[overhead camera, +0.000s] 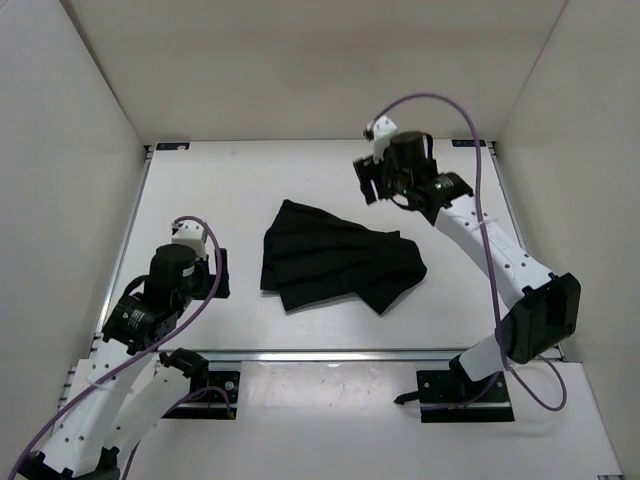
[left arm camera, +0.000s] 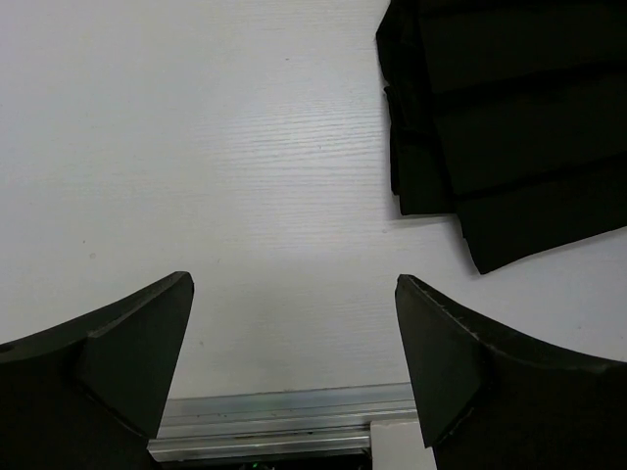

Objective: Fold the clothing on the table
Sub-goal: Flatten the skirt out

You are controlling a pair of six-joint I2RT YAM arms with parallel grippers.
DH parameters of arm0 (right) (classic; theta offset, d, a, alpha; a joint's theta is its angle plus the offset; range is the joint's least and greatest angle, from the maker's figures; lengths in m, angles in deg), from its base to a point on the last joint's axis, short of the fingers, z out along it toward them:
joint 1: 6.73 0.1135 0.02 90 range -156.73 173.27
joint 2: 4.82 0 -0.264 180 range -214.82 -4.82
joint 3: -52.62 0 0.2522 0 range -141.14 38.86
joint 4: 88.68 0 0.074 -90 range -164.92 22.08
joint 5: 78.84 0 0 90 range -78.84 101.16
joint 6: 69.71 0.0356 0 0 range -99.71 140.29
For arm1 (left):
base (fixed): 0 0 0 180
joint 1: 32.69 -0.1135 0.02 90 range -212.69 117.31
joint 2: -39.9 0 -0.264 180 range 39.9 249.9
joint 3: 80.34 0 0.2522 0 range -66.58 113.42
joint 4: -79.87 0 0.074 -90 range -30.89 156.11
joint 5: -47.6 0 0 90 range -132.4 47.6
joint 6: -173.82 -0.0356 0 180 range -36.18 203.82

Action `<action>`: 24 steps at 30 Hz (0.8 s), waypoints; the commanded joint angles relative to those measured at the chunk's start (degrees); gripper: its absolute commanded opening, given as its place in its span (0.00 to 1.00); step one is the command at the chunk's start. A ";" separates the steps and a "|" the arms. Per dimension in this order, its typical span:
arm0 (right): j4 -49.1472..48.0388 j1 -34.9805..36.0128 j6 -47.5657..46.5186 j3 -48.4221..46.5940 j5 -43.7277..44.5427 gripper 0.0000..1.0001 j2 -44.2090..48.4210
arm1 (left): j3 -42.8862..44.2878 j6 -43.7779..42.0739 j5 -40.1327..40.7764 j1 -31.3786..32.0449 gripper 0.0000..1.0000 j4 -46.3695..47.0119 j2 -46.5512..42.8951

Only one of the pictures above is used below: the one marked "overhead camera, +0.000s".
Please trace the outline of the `black pleated skirt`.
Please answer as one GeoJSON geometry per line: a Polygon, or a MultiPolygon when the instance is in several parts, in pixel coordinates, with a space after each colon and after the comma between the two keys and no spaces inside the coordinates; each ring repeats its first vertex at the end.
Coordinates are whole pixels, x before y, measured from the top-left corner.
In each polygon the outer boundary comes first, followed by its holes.
{"type": "Polygon", "coordinates": [[[416,243],[284,200],[263,241],[260,289],[287,312],[354,294],[382,315],[424,280],[416,243]]]}

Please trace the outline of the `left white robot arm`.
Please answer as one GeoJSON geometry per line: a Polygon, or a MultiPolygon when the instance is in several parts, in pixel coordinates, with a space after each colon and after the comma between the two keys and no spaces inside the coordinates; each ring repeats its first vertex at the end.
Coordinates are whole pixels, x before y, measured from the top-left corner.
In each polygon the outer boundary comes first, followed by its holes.
{"type": "Polygon", "coordinates": [[[10,477],[123,479],[146,433],[187,397],[208,389],[207,362],[179,348],[160,356],[160,372],[138,394],[135,380],[160,345],[184,326],[194,301],[230,295],[228,255],[201,240],[160,246],[149,270],[131,280],[102,328],[84,388],[30,441],[10,477]]]}

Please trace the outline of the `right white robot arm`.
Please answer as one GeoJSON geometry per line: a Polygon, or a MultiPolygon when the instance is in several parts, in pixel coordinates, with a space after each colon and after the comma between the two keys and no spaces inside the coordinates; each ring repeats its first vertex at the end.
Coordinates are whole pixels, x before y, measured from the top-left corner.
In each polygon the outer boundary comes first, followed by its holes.
{"type": "Polygon", "coordinates": [[[372,152],[356,160],[354,169],[366,202],[390,200],[420,213],[486,275],[493,308],[507,309],[497,314],[491,335],[450,361],[448,387],[456,404],[479,399],[500,373],[575,333],[579,281],[539,263],[488,215],[481,201],[480,159],[468,184],[455,172],[439,171],[427,133],[370,127],[364,137],[372,152]]]}

